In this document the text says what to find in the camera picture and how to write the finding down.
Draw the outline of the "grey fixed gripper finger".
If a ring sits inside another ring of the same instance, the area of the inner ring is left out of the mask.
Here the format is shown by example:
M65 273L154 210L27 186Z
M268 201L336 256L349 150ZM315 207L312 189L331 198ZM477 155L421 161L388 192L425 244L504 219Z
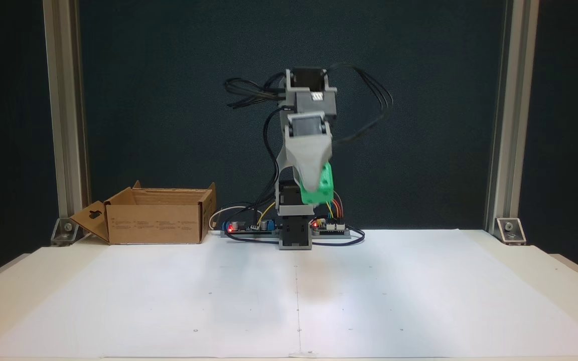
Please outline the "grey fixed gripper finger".
M287 165L293 167L294 180L308 193L317 192L324 164L331 158L331 146L285 146Z

